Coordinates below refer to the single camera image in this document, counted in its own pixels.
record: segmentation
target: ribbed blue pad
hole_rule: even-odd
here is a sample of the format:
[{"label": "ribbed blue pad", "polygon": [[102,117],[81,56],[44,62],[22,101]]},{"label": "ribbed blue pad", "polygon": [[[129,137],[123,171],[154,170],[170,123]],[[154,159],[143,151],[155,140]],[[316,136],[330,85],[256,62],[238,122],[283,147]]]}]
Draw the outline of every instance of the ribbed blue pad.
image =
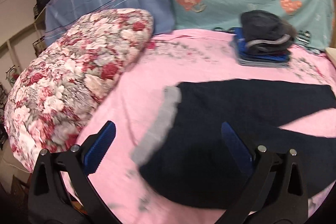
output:
[{"label": "ribbed blue pad", "polygon": [[232,157],[237,163],[239,170],[242,173],[251,176],[254,172],[253,159],[247,147],[244,145],[229,123],[224,122],[222,124],[221,132],[222,138]]},{"label": "ribbed blue pad", "polygon": [[86,175],[93,174],[104,158],[107,150],[116,136],[116,126],[110,122],[103,132],[99,135],[95,143],[92,145],[88,153],[84,156],[84,173]]}]

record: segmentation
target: cable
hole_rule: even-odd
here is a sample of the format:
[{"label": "cable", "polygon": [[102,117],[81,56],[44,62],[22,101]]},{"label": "cable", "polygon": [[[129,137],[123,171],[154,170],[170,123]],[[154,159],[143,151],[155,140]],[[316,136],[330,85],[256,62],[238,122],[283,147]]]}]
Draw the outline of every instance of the cable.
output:
[{"label": "cable", "polygon": [[3,161],[6,165],[15,167],[16,169],[19,169],[19,170],[22,171],[22,172],[26,172],[26,173],[29,173],[29,174],[30,174],[29,171],[27,171],[27,170],[23,170],[23,169],[21,169],[20,167],[17,167],[16,165],[14,165],[14,164],[10,164],[10,163],[9,163],[8,161],[6,161],[4,158],[2,158],[2,161]]}]

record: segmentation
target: floral comforter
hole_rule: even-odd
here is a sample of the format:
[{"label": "floral comforter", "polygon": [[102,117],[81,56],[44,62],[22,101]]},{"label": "floral comforter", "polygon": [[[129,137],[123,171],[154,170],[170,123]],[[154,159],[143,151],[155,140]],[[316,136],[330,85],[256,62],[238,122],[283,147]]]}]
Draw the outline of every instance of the floral comforter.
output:
[{"label": "floral comforter", "polygon": [[39,151],[67,150],[152,35],[141,9],[82,16],[22,72],[5,109],[14,156],[33,171]]}]

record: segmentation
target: silver screw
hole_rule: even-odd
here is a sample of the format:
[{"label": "silver screw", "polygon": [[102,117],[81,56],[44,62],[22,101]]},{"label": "silver screw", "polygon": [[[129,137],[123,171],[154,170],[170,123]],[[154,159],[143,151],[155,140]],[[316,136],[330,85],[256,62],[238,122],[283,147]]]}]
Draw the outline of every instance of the silver screw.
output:
[{"label": "silver screw", "polygon": [[48,150],[45,149],[45,148],[43,148],[43,149],[40,151],[40,154],[41,154],[42,156],[46,155],[46,153],[48,153]]},{"label": "silver screw", "polygon": [[258,150],[260,151],[260,152],[266,152],[267,151],[267,148],[266,148],[266,146],[264,146],[264,145],[260,145],[260,146],[258,146]]},{"label": "silver screw", "polygon": [[292,156],[296,156],[296,154],[297,154],[297,152],[296,152],[295,149],[290,149],[290,150],[289,150],[289,153],[290,153],[290,155],[292,155]]},{"label": "silver screw", "polygon": [[71,152],[77,152],[78,150],[79,150],[79,145],[73,145],[73,146],[71,146],[71,148],[70,148],[70,150],[71,150]]}]

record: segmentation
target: pink bedsheet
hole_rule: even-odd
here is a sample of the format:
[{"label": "pink bedsheet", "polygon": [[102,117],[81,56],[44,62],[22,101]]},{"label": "pink bedsheet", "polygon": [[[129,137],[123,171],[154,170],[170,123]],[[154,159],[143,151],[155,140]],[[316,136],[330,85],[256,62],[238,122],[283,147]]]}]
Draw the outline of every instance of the pink bedsheet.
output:
[{"label": "pink bedsheet", "polygon": [[[178,30],[156,36],[138,64],[126,72],[81,132],[81,144],[107,120],[117,136],[97,172],[89,176],[107,206],[124,224],[213,224],[222,210],[190,208],[155,194],[142,181],[130,153],[155,120],[163,89],[181,81],[266,79],[308,84],[329,84],[335,91],[336,70],[324,56],[293,46],[289,68],[240,66],[229,46],[232,36],[206,30]],[[336,137],[336,109],[299,119],[283,128],[305,134]],[[68,176],[65,176],[67,188]],[[309,214],[317,209],[330,187],[310,200]]]}]

